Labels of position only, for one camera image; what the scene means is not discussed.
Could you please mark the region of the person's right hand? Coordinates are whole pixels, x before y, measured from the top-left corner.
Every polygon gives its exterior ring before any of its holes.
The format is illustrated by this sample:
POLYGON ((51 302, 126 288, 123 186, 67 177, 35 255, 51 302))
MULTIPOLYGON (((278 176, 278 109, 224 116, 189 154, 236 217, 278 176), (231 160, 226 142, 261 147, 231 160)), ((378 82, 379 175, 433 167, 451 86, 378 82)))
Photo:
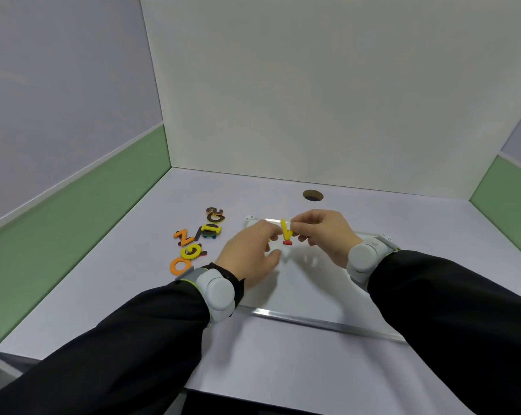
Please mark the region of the person's right hand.
POLYGON ((348 253, 362 243, 340 212, 312 209, 290 220, 290 228, 313 228, 313 243, 324 251, 333 263, 343 269, 347 267, 348 253))

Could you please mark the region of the person's left hand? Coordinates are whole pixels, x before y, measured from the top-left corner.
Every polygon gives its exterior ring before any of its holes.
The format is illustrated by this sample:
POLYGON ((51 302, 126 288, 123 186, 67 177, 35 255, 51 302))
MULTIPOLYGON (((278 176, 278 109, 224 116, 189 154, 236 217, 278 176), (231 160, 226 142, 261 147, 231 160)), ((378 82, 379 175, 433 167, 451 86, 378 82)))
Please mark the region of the person's left hand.
POLYGON ((244 280, 244 288, 260 284, 270 273, 263 273, 261 256, 268 254, 269 241, 276 241, 283 234, 279 225, 266 220, 238 232, 224 246, 215 264, 231 272, 238 280, 244 280))

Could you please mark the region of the person's left forearm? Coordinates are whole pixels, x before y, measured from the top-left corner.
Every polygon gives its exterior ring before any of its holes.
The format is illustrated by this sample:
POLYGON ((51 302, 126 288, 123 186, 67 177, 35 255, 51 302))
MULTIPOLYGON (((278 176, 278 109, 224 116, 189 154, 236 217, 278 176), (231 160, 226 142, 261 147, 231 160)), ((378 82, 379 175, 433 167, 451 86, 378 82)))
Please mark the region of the person's left forearm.
POLYGON ((201 361, 208 323, 191 283, 139 293, 0 389, 0 415, 164 415, 201 361))

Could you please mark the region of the person's right forearm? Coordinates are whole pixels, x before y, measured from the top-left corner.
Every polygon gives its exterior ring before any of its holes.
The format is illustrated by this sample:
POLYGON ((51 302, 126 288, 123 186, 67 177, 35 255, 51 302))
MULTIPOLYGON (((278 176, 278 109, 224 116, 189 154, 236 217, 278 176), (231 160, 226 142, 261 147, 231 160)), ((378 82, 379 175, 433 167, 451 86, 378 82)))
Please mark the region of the person's right forearm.
POLYGON ((367 283, 385 321, 476 415, 521 415, 521 296, 448 259, 388 255, 367 283))

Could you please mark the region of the white magnetic board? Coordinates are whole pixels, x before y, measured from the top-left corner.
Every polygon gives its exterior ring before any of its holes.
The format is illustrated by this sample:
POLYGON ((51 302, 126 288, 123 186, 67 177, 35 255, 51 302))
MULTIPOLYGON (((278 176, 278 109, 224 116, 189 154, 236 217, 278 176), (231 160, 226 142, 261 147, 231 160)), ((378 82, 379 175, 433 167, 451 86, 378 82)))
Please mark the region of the white magnetic board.
POLYGON ((270 275, 244 294, 239 308, 256 316, 348 334, 405 343, 369 294, 318 247, 283 236, 271 243, 282 252, 270 275))

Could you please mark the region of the grey left wrist tracker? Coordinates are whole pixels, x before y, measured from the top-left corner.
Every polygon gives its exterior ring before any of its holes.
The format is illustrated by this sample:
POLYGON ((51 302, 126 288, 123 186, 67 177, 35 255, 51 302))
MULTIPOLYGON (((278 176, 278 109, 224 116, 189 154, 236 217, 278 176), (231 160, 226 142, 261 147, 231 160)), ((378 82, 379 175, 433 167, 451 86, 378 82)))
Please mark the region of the grey left wrist tracker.
POLYGON ((244 281, 213 263, 196 269, 192 266, 175 281, 191 283, 200 292, 209 310, 209 327, 230 317, 244 295, 244 281))

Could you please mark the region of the grey wrist tracker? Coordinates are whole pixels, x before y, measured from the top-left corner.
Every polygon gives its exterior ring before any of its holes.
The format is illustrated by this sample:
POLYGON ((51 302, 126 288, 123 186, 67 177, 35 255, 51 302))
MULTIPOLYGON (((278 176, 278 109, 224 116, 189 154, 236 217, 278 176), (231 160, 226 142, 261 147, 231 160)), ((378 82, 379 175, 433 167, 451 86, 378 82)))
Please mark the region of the grey wrist tracker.
POLYGON ((200 292, 209 310, 209 327, 230 317, 244 295, 244 281, 213 263, 196 269, 192 266, 175 281, 191 283, 200 292))
POLYGON ((401 248, 384 235, 371 236, 354 246, 348 253, 346 271, 351 281, 367 292, 373 272, 385 257, 401 251, 401 248))

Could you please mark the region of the grey right wrist tracker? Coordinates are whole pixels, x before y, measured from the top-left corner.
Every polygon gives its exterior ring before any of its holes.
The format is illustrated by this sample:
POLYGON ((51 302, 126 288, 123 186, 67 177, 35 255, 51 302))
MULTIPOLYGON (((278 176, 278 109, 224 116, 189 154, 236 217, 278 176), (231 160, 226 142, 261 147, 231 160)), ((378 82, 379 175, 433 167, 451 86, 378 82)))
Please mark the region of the grey right wrist tracker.
POLYGON ((367 292, 373 272, 385 257, 401 251, 401 248, 384 235, 371 236, 354 246, 348 253, 346 271, 351 281, 367 292))

